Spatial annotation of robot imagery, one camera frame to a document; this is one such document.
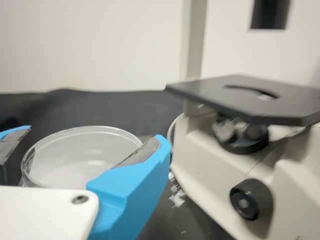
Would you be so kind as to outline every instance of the white debris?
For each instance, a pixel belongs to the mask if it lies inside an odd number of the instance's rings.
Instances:
[[[180,189],[176,194],[169,197],[169,199],[174,203],[173,208],[179,208],[182,204],[184,204],[185,200],[183,197],[186,195],[186,193]]]
[[[172,187],[170,187],[170,190],[172,193],[175,194],[176,192],[178,192],[179,188],[180,188],[180,186],[178,184],[175,184]]]
[[[169,172],[168,179],[169,179],[170,182],[173,182],[175,180],[175,176],[172,173],[172,171]]]

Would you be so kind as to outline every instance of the petri dish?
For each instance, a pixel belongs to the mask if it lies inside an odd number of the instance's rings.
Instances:
[[[21,162],[25,187],[85,189],[142,142],[109,126],[81,126],[53,133],[34,144]]]

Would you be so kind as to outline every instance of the black table surface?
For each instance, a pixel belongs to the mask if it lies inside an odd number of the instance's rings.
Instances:
[[[182,99],[164,91],[84,92],[61,89],[48,93],[0,94],[0,131],[31,125],[5,163],[8,185],[21,178],[24,153],[43,137],[57,131],[88,125],[121,128],[136,136],[166,135],[171,122],[182,112]],[[180,207],[169,199],[169,181],[139,240],[232,240],[217,223],[187,196]]]

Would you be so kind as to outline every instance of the white background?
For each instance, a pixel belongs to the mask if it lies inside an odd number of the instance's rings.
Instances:
[[[0,0],[0,92],[163,89],[179,81],[185,0]],[[317,81],[320,1],[250,30],[253,0],[208,1],[202,76]]]

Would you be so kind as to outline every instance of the microscope stage knob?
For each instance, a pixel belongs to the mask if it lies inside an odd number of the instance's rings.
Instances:
[[[230,191],[233,208],[239,215],[254,221],[273,213],[273,197],[268,187],[257,179],[246,179]]]

